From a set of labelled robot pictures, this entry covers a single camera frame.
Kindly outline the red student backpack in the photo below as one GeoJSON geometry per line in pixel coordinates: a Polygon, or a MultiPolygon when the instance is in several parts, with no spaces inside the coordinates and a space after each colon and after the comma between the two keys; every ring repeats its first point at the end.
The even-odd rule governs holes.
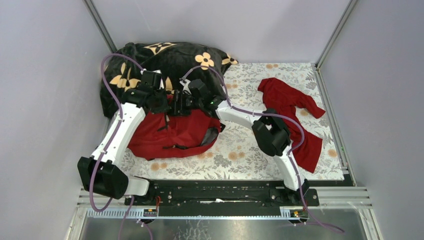
{"type": "Polygon", "coordinates": [[[148,161],[196,156],[209,150],[225,127],[200,109],[192,110],[188,116],[149,112],[127,148],[148,161]]]}

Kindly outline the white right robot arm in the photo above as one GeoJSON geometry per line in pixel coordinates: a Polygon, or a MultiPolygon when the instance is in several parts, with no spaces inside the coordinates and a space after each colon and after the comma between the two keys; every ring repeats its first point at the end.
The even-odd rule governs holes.
{"type": "Polygon", "coordinates": [[[287,201],[299,206],[307,199],[303,189],[306,180],[293,154],[300,144],[291,141],[291,133],[285,123],[293,123],[293,119],[277,114],[271,108],[258,112],[233,104],[227,96],[212,94],[200,79],[188,80],[183,77],[179,83],[182,92],[176,91],[175,94],[181,96],[178,104],[183,110],[199,109],[209,117],[252,130],[259,149],[273,158],[282,173],[284,186],[289,189],[287,201]]]}

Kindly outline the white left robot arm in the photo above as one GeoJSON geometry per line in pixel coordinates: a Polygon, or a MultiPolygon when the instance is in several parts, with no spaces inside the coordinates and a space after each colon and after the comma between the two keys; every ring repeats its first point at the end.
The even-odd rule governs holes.
{"type": "Polygon", "coordinates": [[[147,113],[170,109],[160,70],[142,70],[141,81],[128,89],[119,101],[117,116],[90,157],[81,157],[77,169],[83,188],[105,197],[120,199],[134,195],[144,206],[152,204],[155,192],[142,177],[130,177],[119,165],[139,124],[147,113]]]}

